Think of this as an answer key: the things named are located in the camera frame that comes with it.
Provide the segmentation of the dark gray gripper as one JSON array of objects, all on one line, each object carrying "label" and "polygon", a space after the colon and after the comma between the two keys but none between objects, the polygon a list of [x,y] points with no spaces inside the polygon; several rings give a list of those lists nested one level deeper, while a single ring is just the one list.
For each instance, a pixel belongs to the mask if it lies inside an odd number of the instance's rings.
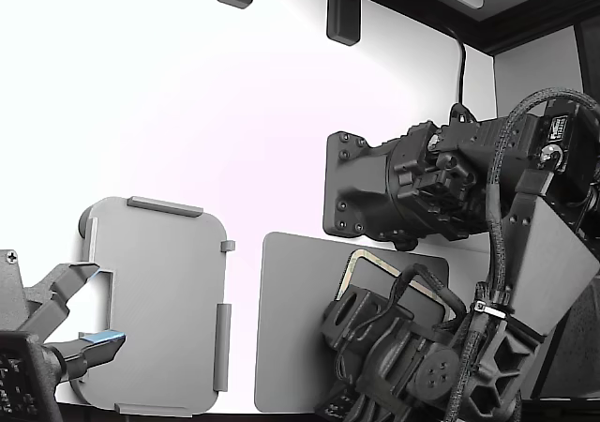
[{"label": "dark gray gripper", "polygon": [[[18,255],[1,250],[1,329],[47,339],[69,315],[68,301],[99,272],[95,263],[59,264],[36,285],[23,287]],[[46,343],[44,360],[56,381],[72,381],[88,370],[110,363],[126,342],[126,334],[105,330],[81,338]]]}]

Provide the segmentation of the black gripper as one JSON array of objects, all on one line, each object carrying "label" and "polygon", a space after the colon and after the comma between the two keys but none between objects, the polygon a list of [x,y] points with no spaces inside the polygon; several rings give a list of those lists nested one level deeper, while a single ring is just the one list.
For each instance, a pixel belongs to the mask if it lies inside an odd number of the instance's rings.
[{"label": "black gripper", "polygon": [[330,395],[356,382],[369,352],[386,330],[413,320],[413,313],[398,303],[401,296],[403,292],[396,289],[382,296],[350,286],[329,305],[321,333],[325,345],[334,352]]}]

